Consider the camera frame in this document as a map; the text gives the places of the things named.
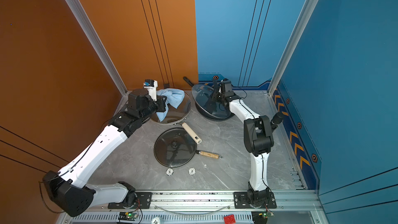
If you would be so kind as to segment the light blue microfibre cloth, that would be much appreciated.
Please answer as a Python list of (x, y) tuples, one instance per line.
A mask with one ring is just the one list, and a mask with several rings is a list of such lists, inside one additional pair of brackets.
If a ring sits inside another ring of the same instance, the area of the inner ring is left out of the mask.
[(184, 99), (185, 92), (180, 89), (168, 88), (158, 90), (157, 96), (166, 97), (165, 112), (157, 112), (157, 117), (162, 122), (169, 112), (169, 105), (171, 105), (173, 108), (178, 108)]

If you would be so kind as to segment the large glass pot lid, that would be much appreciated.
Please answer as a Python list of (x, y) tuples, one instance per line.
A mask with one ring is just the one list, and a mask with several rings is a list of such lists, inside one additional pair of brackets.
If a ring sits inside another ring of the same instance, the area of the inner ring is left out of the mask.
[(171, 113), (177, 113), (177, 114), (185, 114), (185, 113), (190, 113), (191, 111), (191, 99), (189, 95), (185, 92), (184, 99), (182, 103), (179, 105), (178, 108), (173, 108), (171, 105), (169, 105), (169, 112)]

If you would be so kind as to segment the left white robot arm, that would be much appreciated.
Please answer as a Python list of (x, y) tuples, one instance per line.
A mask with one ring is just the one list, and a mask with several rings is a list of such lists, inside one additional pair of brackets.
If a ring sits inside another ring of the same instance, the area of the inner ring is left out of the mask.
[(154, 113), (166, 111), (166, 101), (167, 98), (158, 95), (154, 87), (133, 90), (126, 110), (117, 113), (94, 142), (58, 172), (46, 173), (42, 184), (49, 199), (71, 217), (102, 204), (132, 207), (137, 196), (130, 184), (119, 181), (111, 185), (94, 185), (88, 180), (102, 162)]

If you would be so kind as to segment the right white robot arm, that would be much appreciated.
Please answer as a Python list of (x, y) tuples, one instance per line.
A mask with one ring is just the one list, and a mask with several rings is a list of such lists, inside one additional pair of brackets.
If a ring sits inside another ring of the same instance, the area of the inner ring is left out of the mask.
[(271, 121), (251, 110), (232, 88), (228, 79), (221, 82), (213, 80), (212, 99), (222, 104), (243, 123), (244, 146), (250, 153), (251, 176), (248, 183), (247, 198), (250, 205), (259, 208), (268, 205), (272, 190), (267, 180), (267, 163), (274, 145)]

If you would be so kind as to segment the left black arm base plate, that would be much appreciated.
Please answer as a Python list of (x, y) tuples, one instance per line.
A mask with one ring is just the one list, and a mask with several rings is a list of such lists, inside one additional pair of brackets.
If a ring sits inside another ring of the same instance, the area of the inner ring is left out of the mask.
[(152, 201), (152, 192), (136, 192), (127, 196), (121, 203), (109, 203), (108, 209), (149, 209)]

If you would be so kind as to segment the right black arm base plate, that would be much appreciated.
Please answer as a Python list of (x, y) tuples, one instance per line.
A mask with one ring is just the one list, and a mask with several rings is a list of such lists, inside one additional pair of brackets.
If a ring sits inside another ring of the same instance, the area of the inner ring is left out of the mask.
[(249, 193), (248, 191), (233, 193), (234, 206), (237, 209), (267, 208), (276, 209), (277, 203), (274, 194), (270, 191)]

